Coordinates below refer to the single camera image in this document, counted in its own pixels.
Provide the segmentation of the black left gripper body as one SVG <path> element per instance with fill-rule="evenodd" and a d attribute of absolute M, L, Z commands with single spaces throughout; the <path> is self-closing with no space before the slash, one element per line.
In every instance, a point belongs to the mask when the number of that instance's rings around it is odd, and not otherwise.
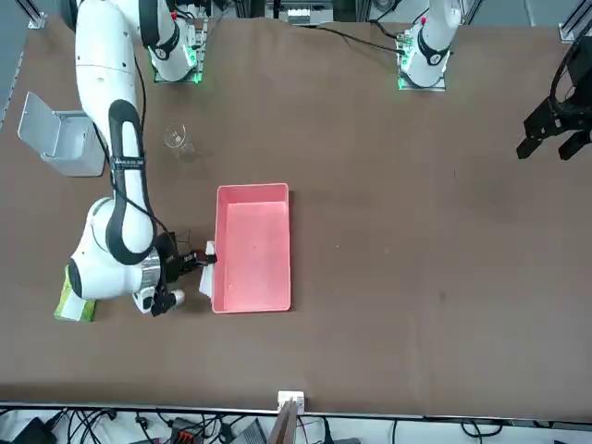
<path fill-rule="evenodd" d="M 559 101 L 556 91 L 564 72 L 568 73 L 573 90 Z M 552 81 L 552 111 L 557 122 L 591 118 L 590 36 L 580 36 L 561 61 Z"/>

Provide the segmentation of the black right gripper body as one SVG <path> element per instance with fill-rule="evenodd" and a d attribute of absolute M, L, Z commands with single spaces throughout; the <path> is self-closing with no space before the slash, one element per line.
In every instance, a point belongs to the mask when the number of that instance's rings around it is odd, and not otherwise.
<path fill-rule="evenodd" d="M 158 252 L 167 282 L 176 282 L 181 276 L 195 270 L 195 263 L 192 261 L 191 255 L 179 252 L 174 232 L 159 234 L 154 240 L 154 247 Z"/>

